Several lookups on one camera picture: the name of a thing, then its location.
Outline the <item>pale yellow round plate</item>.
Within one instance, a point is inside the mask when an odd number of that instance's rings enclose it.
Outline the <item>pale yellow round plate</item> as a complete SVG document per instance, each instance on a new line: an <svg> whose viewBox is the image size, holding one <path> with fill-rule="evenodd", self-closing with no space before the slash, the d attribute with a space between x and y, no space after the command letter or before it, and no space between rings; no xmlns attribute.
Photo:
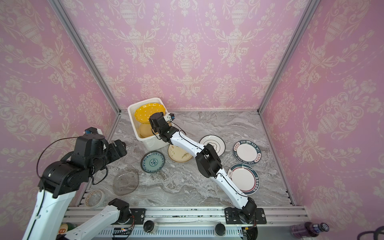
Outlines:
<svg viewBox="0 0 384 240"><path fill-rule="evenodd" d="M152 126L149 122L140 124L139 136L140 138L143 138L143 139L153 136Z"/></svg>

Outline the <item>yellow white-dotted scalloped plate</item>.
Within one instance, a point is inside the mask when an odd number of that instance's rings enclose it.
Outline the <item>yellow white-dotted scalloped plate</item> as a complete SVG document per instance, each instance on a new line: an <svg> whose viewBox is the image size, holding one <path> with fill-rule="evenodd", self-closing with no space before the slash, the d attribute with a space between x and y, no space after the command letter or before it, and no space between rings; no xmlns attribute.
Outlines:
<svg viewBox="0 0 384 240"><path fill-rule="evenodd" d="M135 111L134 116L139 123L147 124L149 123L149 119L153 114L160 113L160 112L162 112L163 114L166 113L166 108L162 104L149 103L139 107Z"/></svg>

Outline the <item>white plate green lettered rim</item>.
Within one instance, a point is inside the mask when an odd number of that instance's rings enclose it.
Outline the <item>white plate green lettered rim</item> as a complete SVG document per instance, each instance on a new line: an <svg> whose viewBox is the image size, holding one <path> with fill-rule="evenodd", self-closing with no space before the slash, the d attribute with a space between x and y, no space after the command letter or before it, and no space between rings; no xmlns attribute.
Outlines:
<svg viewBox="0 0 384 240"><path fill-rule="evenodd" d="M240 140L234 144L234 157L243 164L255 165L262 158L262 152L258 145L249 140Z"/></svg>

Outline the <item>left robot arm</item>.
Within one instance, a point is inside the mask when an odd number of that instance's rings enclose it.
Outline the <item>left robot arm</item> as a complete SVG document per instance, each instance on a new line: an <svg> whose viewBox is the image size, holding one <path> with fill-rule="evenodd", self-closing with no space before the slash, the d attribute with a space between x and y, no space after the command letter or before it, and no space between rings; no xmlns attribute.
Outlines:
<svg viewBox="0 0 384 240"><path fill-rule="evenodd" d="M76 138L73 151L50 164L39 176L39 191L34 212L24 233L25 240L91 240L112 224L125 224L134 217L129 204L114 199L90 220L60 234L63 218L83 183L107 165L127 155L126 144L111 143L101 134L86 131Z"/></svg>

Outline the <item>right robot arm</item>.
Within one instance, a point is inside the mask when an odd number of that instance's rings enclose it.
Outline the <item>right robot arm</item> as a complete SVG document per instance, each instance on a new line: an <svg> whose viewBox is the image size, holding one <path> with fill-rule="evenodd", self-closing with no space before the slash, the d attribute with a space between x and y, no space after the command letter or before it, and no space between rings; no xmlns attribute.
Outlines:
<svg viewBox="0 0 384 240"><path fill-rule="evenodd" d="M255 201L247 197L230 179L214 147L210 144L202 145L189 138L182 130L170 126L169 123L174 118L174 114L165 115L162 112L152 114L149 122L153 134L158 139L192 155L196 160L199 172L204 177L213 180L230 198L240 220L245 224L254 223L257 211Z"/></svg>

